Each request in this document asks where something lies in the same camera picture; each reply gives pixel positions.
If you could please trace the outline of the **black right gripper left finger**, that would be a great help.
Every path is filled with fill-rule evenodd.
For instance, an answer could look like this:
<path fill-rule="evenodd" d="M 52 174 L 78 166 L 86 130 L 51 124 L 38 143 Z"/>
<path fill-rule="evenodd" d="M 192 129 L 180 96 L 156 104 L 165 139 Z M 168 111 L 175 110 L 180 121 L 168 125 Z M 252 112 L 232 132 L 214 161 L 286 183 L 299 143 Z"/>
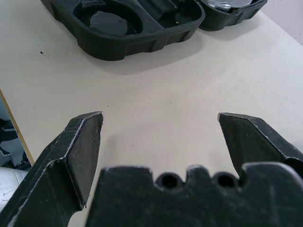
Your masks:
<path fill-rule="evenodd" d="M 102 124 L 101 111 L 69 121 L 0 212 L 0 227 L 68 227 L 90 195 Z"/>

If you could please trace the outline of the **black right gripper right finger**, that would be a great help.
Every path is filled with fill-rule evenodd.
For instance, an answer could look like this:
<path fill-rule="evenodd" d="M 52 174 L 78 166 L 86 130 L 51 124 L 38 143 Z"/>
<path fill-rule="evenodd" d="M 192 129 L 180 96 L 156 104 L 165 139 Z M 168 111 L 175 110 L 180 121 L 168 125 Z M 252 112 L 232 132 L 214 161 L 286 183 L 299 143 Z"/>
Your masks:
<path fill-rule="evenodd" d="M 303 153 L 261 118 L 219 113 L 218 122 L 237 173 L 245 163 L 279 162 L 303 177 Z"/>

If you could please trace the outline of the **black plastic tool case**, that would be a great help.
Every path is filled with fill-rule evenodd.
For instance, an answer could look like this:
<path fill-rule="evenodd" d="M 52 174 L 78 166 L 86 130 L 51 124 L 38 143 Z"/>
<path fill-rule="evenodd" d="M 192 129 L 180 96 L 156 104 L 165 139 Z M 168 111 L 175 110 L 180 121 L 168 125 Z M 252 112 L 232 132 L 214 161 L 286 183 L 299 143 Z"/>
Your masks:
<path fill-rule="evenodd" d="M 184 42 L 253 18 L 267 0 L 41 0 L 88 55 L 105 61 Z"/>

